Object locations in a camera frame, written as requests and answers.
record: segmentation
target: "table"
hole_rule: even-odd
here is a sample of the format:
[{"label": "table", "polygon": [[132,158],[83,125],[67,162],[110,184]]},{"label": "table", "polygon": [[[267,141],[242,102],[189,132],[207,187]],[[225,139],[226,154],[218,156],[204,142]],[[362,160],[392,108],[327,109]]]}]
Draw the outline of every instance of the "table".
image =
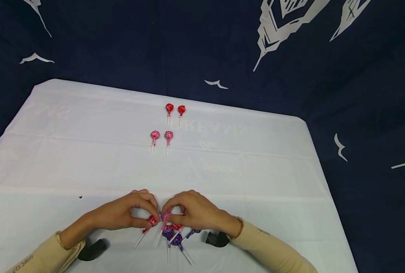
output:
[{"label": "table", "polygon": [[[167,103],[175,106],[170,125]],[[151,156],[153,130],[162,137]],[[174,132],[169,156],[166,130]],[[288,242],[318,272],[357,272],[300,118],[64,80],[35,86],[0,138],[0,272],[83,213],[144,188],[160,206],[197,190]],[[204,244],[207,231],[184,243],[194,268],[177,249],[167,265],[165,241],[154,248],[158,232],[134,249],[139,229],[96,231],[91,238],[108,239],[110,248],[68,272],[267,271],[232,245]]]}]

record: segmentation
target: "beige sleeve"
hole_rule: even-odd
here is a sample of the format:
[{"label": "beige sleeve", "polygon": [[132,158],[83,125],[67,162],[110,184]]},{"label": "beige sleeve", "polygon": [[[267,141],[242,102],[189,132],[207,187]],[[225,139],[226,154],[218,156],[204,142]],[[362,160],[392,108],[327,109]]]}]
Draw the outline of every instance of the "beige sleeve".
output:
[{"label": "beige sleeve", "polygon": [[317,273],[315,267],[291,246],[252,224],[242,222],[242,230],[231,243],[249,251],[259,262],[277,273]]},{"label": "beige sleeve", "polygon": [[70,250],[66,250],[57,232],[6,273],[62,273],[84,247],[85,240],[82,240]]}]

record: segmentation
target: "black clamp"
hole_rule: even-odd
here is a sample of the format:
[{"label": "black clamp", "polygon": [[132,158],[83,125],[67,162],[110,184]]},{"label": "black clamp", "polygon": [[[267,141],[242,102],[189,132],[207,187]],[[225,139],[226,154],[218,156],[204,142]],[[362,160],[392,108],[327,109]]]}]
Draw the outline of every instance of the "black clamp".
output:
[{"label": "black clamp", "polygon": [[229,243],[229,239],[223,232],[219,232],[219,235],[209,232],[205,243],[215,247],[225,247]]},{"label": "black clamp", "polygon": [[98,258],[104,251],[107,250],[107,244],[103,239],[99,239],[94,244],[88,246],[87,244],[78,255],[81,261],[93,261]]}]

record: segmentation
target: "dark blue backdrop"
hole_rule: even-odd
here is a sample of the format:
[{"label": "dark blue backdrop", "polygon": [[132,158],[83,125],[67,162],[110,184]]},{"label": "dark blue backdrop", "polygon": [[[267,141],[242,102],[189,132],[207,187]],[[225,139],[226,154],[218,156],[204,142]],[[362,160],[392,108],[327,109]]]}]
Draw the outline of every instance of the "dark blue backdrop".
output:
[{"label": "dark blue backdrop", "polygon": [[[294,0],[283,17],[287,0],[43,0],[52,38],[27,1],[0,0],[0,135],[50,78],[301,117],[359,272],[405,272],[405,1]],[[274,42],[257,32],[268,4],[286,28],[325,7]],[[260,40],[278,48],[253,72]],[[55,63],[19,64],[34,52]]]}]

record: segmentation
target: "lollipop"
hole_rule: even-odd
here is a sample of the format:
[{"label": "lollipop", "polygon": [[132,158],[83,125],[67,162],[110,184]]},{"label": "lollipop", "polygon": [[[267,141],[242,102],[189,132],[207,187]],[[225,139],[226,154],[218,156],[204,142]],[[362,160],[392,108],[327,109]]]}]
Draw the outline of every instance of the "lollipop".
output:
[{"label": "lollipop", "polygon": [[181,119],[183,118],[183,113],[186,111],[186,107],[184,105],[178,106],[178,112],[180,113],[180,126],[181,126]]},{"label": "lollipop", "polygon": [[[156,226],[158,224],[158,222],[155,220],[154,216],[149,216],[148,218],[149,223],[151,224],[151,227]],[[137,247],[137,245],[140,244],[140,242],[142,241],[143,237],[145,236],[145,234],[149,231],[149,228],[145,228],[144,230],[142,230],[142,236],[140,236],[140,239],[137,241],[136,245],[134,246],[134,248]]]},{"label": "lollipop", "polygon": [[[163,237],[166,238],[167,241],[172,239],[173,237],[173,228],[171,225],[167,225],[162,233]],[[167,263],[170,264],[170,245],[167,244]]]},{"label": "lollipop", "polygon": [[172,226],[170,226],[170,225],[166,226],[162,233],[163,237],[165,237],[167,239],[167,241],[169,241],[170,239],[173,238],[173,234],[174,234],[174,231],[173,231]]},{"label": "lollipop", "polygon": [[167,124],[169,125],[170,113],[173,110],[173,104],[166,104],[166,110],[167,110]]},{"label": "lollipop", "polygon": [[159,132],[159,131],[153,130],[153,131],[151,132],[151,138],[152,138],[151,155],[154,153],[155,140],[156,140],[157,138],[159,138],[159,137],[160,137],[160,132]]},{"label": "lollipop", "polygon": [[189,258],[189,256],[187,255],[187,253],[184,251],[184,247],[183,247],[183,245],[181,244],[182,239],[183,239],[183,238],[182,238],[181,234],[178,234],[178,235],[176,236],[176,238],[171,242],[171,244],[174,245],[174,246],[179,247],[180,250],[181,250],[181,252],[184,254],[185,258],[187,259],[187,261],[189,261],[189,263],[190,263],[191,265],[194,265],[193,262],[191,261],[191,259]]},{"label": "lollipop", "polygon": [[181,232],[182,232],[182,230],[183,230],[183,228],[184,228],[184,226],[180,226],[179,227],[179,229],[176,231],[176,233],[175,233],[175,235],[172,237],[172,239],[170,239],[169,241],[168,241],[168,245],[170,245],[172,242],[173,242],[173,240],[179,235],[180,237],[181,237]]},{"label": "lollipop", "polygon": [[157,242],[155,243],[155,247],[157,247],[157,245],[158,245],[158,242],[160,241],[160,238],[161,238],[161,236],[162,236],[162,234],[163,234],[163,231],[165,230],[165,228],[166,228],[166,218],[169,216],[169,215],[171,215],[171,213],[170,212],[167,212],[167,213],[165,213],[164,215],[163,215],[163,226],[161,227],[161,232],[160,232],[160,235],[158,235],[158,239],[157,239]]},{"label": "lollipop", "polygon": [[174,230],[179,230],[181,228],[181,225],[180,224],[172,224],[172,228]]},{"label": "lollipop", "polygon": [[186,239],[190,238],[191,235],[195,234],[195,233],[200,233],[201,230],[200,229],[193,229],[191,230],[189,233],[187,233],[187,235],[185,236],[185,238],[183,238],[182,242],[184,242]]},{"label": "lollipop", "polygon": [[170,140],[173,138],[173,132],[171,130],[166,131],[164,133],[164,137],[167,138],[167,152],[166,152],[166,155],[169,155],[169,144],[170,144]]}]

